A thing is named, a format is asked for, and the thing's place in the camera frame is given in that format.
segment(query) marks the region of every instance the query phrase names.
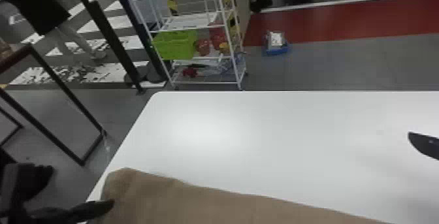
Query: red item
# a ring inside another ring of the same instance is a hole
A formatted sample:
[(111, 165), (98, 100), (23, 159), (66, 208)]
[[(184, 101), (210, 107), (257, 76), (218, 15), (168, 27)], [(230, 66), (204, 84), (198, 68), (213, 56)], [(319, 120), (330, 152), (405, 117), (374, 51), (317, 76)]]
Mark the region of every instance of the red item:
[(220, 45), (223, 42), (227, 42), (227, 38), (225, 34), (222, 35), (214, 35), (210, 38), (212, 40), (212, 44), (214, 45), (215, 50), (221, 50)]
[(206, 56), (210, 54), (210, 42), (208, 39), (199, 39), (195, 43), (195, 49), (198, 53), (200, 53), (200, 56)]
[(192, 67), (188, 67), (183, 70), (183, 76), (190, 76), (191, 78), (196, 78), (198, 76), (198, 73), (196, 69)]

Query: beige fabric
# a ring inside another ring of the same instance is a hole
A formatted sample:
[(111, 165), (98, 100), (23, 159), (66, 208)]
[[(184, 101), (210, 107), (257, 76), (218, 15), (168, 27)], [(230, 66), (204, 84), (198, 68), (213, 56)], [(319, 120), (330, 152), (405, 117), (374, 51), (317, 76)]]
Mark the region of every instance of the beige fabric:
[(108, 175), (102, 197), (116, 204), (99, 224), (378, 223), (293, 202), (196, 187), (128, 168)]

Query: small box on floor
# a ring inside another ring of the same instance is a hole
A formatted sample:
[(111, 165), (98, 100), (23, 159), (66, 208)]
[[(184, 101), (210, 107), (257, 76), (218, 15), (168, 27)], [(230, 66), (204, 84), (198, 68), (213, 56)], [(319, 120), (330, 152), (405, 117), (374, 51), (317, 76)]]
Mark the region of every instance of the small box on floor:
[(265, 52), (269, 56), (288, 52), (289, 46), (285, 33), (280, 31), (267, 31), (265, 35)]

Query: stand base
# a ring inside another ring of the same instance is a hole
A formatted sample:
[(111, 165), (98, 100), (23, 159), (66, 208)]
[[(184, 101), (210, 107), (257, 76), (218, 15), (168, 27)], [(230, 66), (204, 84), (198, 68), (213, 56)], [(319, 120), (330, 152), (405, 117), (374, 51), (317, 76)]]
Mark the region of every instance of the stand base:
[[(166, 78), (163, 78), (157, 74), (154, 67), (150, 63), (148, 63), (146, 66), (136, 67), (136, 69), (139, 75), (139, 82), (149, 81), (152, 84), (159, 84), (161, 82), (166, 81)], [(131, 80), (128, 74), (124, 76), (123, 81), (128, 86), (133, 85), (133, 81)]]

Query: green basket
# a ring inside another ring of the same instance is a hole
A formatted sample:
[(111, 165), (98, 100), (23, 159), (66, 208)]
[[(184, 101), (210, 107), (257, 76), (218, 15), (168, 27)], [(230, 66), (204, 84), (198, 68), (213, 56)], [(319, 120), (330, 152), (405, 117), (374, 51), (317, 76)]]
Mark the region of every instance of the green basket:
[(196, 31), (172, 31), (159, 33), (154, 37), (152, 44), (157, 48), (162, 59), (190, 60), (195, 53), (196, 40)]

